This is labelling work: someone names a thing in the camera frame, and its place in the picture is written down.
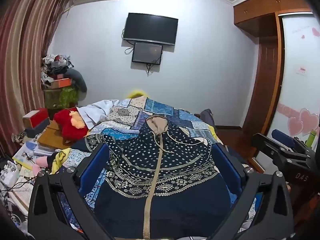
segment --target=pink heart sticker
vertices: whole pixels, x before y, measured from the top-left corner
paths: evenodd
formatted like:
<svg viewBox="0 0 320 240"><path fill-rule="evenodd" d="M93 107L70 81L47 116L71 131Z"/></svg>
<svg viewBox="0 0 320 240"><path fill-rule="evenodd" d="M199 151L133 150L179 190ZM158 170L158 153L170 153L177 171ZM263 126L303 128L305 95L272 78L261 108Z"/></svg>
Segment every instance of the pink heart sticker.
<svg viewBox="0 0 320 240"><path fill-rule="evenodd" d="M314 36L320 37L320 32L318 32L318 31L316 30L316 28L312 28L312 33L313 33Z"/></svg>
<svg viewBox="0 0 320 240"><path fill-rule="evenodd" d="M294 116L291 116L288 119L288 129L290 136L298 135L303 130L303 123Z"/></svg>
<svg viewBox="0 0 320 240"><path fill-rule="evenodd" d="M307 135L311 130L316 130L319 126L319 116L317 114L310 114L306 108L300 111L300 121L303 123L302 136Z"/></svg>

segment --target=wooden floor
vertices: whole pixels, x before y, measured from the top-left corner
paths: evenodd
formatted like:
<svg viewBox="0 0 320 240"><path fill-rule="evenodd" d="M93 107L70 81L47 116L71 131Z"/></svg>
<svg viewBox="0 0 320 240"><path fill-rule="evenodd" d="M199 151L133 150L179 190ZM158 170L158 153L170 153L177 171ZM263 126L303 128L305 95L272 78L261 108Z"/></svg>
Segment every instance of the wooden floor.
<svg viewBox="0 0 320 240"><path fill-rule="evenodd" d="M256 148L250 146L250 139L239 129L218 129L218 137L223 144L230 146L243 158L248 160L251 166L258 172L263 170L252 160L256 153Z"/></svg>

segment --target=flat screen tv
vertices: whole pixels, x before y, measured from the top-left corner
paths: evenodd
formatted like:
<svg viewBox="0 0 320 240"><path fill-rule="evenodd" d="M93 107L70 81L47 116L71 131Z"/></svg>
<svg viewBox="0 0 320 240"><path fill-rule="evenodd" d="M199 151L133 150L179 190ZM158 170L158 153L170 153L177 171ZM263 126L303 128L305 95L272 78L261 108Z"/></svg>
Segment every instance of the flat screen tv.
<svg viewBox="0 0 320 240"><path fill-rule="evenodd" d="M133 48L132 62L160 65L162 45L136 42Z"/></svg>
<svg viewBox="0 0 320 240"><path fill-rule="evenodd" d="M148 41L175 45L178 19L158 15L129 13L124 29L124 40Z"/></svg>

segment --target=pile of clothes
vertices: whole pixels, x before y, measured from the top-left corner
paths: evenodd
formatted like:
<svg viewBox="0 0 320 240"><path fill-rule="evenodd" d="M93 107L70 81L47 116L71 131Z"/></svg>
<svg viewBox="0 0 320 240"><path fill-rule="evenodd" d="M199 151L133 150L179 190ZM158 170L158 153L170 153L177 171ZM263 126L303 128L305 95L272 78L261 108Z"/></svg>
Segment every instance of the pile of clothes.
<svg viewBox="0 0 320 240"><path fill-rule="evenodd" d="M57 79L69 78L81 92L87 91L81 73L74 69L74 65L70 61L70 55L50 54L42 60L41 81L45 87L51 88L52 83Z"/></svg>

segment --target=patchwork bedspread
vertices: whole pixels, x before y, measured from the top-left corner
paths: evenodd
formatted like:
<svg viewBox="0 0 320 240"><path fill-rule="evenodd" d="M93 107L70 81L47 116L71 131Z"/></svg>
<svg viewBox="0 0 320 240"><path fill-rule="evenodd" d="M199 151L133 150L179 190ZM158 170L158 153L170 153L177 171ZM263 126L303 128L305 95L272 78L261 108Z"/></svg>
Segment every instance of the patchwork bedspread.
<svg viewBox="0 0 320 240"><path fill-rule="evenodd" d="M119 104L111 108L111 111L105 120L95 126L89 134L107 134L118 140L137 137L146 118L153 114L166 116L169 121L180 127L183 132L192 138L205 138L211 144L221 142L216 136L213 127L202 122L193 114L185 110L175 109L172 106L159 103L147 97L128 98L120 101ZM76 167L83 158L89 155L90 153L88 152L72 149L63 166L65 168L70 166ZM94 188L85 197L86 202L92 210L105 176L106 170L103 169ZM68 218L70 219L70 223L78 228L79 225L73 214L70 212L70 208L63 200L63 196L61 196L61 198L66 214L68 214Z"/></svg>

